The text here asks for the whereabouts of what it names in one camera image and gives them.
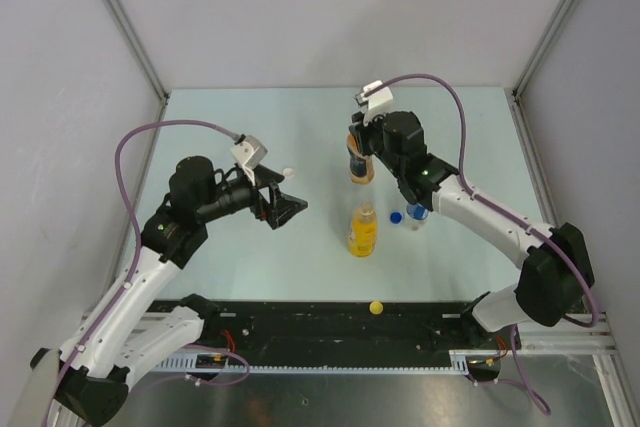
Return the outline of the orange juice bottle white cap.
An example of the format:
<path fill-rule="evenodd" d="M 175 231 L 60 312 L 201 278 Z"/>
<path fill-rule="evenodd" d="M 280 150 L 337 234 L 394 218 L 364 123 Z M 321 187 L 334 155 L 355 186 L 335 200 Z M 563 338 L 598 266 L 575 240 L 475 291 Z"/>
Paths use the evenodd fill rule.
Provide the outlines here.
<path fill-rule="evenodd" d="M 351 181 L 359 185 L 370 184 L 375 176 L 372 159 L 361 154 L 352 134 L 347 136 L 346 146 L 349 153 L 349 175 Z"/>

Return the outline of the clear water bottle blue label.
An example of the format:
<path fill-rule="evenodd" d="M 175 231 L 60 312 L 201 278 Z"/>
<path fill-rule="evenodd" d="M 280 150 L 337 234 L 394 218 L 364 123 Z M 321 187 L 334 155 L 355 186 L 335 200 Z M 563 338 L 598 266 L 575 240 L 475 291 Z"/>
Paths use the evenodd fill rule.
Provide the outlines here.
<path fill-rule="evenodd" d="M 420 230 L 426 223 L 429 215 L 429 210 L 422 204 L 410 204 L 406 205 L 405 220 L 411 231 Z"/>

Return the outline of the yellow juice bottle yellow cap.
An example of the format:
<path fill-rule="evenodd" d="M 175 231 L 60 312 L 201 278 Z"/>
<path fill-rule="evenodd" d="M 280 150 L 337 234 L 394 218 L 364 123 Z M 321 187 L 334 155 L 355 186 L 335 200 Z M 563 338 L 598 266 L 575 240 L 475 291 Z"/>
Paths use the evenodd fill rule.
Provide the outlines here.
<path fill-rule="evenodd" d="M 377 241 L 377 214 L 371 201 L 360 204 L 353 212 L 348 235 L 348 249 L 355 257 L 368 257 Z"/>

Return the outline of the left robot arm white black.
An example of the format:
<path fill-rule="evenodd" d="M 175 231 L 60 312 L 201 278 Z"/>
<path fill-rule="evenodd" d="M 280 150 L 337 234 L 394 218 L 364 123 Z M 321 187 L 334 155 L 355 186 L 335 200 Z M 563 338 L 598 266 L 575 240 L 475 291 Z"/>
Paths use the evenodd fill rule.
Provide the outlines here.
<path fill-rule="evenodd" d="M 249 210 L 278 229 L 307 208 L 307 201 L 280 190 L 284 179 L 254 161 L 217 173 L 206 157 L 181 160 L 161 205 L 135 229 L 131 265 L 58 349 L 53 400 L 88 425 L 103 426 L 140 378 L 162 360 L 189 344 L 214 344 L 220 321 L 189 306 L 175 309 L 158 328 L 135 340 L 128 337 L 157 294 L 207 240 L 208 223 Z"/>

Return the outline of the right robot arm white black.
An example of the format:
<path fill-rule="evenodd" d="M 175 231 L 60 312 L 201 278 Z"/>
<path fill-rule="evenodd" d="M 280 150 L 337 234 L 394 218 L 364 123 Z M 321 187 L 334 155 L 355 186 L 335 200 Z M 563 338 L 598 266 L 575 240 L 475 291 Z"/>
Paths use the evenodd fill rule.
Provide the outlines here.
<path fill-rule="evenodd" d="M 581 299 L 587 299 L 592 315 L 587 324 L 598 321 L 593 271 L 578 228 L 534 222 L 472 187 L 461 170 L 428 151 L 412 112 L 373 120 L 356 113 L 349 131 L 361 153 L 377 158 L 391 173 L 408 203 L 458 222 L 519 269 L 516 284 L 485 293 L 468 308 L 461 335 L 469 346 L 484 348 L 499 330 L 521 322 L 553 327 Z"/>

